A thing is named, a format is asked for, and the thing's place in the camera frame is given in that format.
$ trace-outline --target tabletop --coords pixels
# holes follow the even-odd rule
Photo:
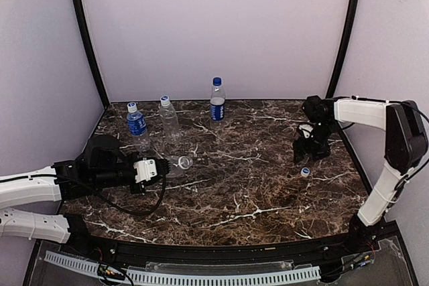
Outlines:
[[[94,196],[65,201],[61,213],[81,214],[94,236],[170,245],[253,245],[318,238],[347,231],[367,197],[363,182],[338,135],[331,156],[293,162],[292,142],[307,121],[300,100],[228,100],[224,124],[212,130],[208,101],[173,102],[183,138],[166,144],[158,102],[138,102],[152,149],[145,156],[191,155],[194,165],[168,179],[162,205],[148,217],[131,216]],[[95,135],[121,141],[134,151],[127,128],[127,104],[113,103]],[[310,175],[302,177],[308,167]],[[120,206],[145,210],[161,184],[144,195],[110,188],[103,195]]]

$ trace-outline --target plastic bottle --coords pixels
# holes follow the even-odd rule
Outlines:
[[[210,98],[210,119],[211,126],[216,128],[221,125],[225,117],[225,89],[222,86],[220,77],[213,78],[212,96]]]
[[[167,177],[180,177],[184,174],[184,170],[189,169],[194,164],[191,157],[167,157],[170,163],[170,172]]]
[[[161,97],[160,116],[164,126],[164,133],[166,134],[166,141],[168,143],[179,142],[182,134],[180,133],[176,110],[170,102],[170,98],[166,95]]]
[[[133,136],[135,148],[140,152],[147,151],[150,148],[150,140],[146,129],[145,117],[137,110],[135,102],[128,103],[127,108],[127,122]]]

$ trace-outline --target bottle with blue label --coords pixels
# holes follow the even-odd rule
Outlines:
[[[135,102],[128,103],[127,108],[127,122],[129,131],[133,136],[135,148],[140,152],[147,151],[150,148],[150,140],[146,129],[145,117],[137,110]]]
[[[225,89],[220,77],[213,78],[212,96],[210,98],[210,118],[212,127],[218,127],[225,117]]]

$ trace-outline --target bottle with blue cap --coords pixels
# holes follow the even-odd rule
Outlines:
[[[225,89],[220,77],[213,78],[212,96],[210,98],[210,119],[212,127],[218,127],[225,117]]]
[[[173,104],[170,102],[170,97],[167,95],[161,97],[160,117],[162,120],[162,125],[164,126],[166,141],[173,144],[179,142],[182,138],[179,120],[177,118],[176,110],[174,109]]]
[[[150,149],[150,140],[149,133],[146,128],[145,117],[137,109],[137,104],[135,102],[128,103],[127,108],[128,128],[133,136],[135,148],[140,152],[147,151]]]

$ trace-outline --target black frame post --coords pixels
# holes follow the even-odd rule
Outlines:
[[[343,69],[344,59],[346,57],[347,48],[349,46],[349,40],[351,31],[353,28],[353,22],[355,21],[355,14],[358,0],[349,0],[349,6],[347,7],[346,20],[344,22],[343,35],[341,36],[340,47],[336,56],[334,70],[330,78],[328,91],[326,92],[326,98],[334,97],[336,86],[340,79],[341,70]]]
[[[82,0],[73,0],[73,6],[79,25],[80,36],[82,37],[83,46],[85,48],[86,58],[88,59],[89,67],[91,69],[91,73],[93,74],[95,86],[97,87],[97,91],[99,92],[99,96],[104,108],[107,109],[107,107],[110,105],[109,97],[107,97],[106,88],[103,84],[103,79],[101,78],[99,66],[95,58],[93,43],[91,42],[88,25],[86,24]]]

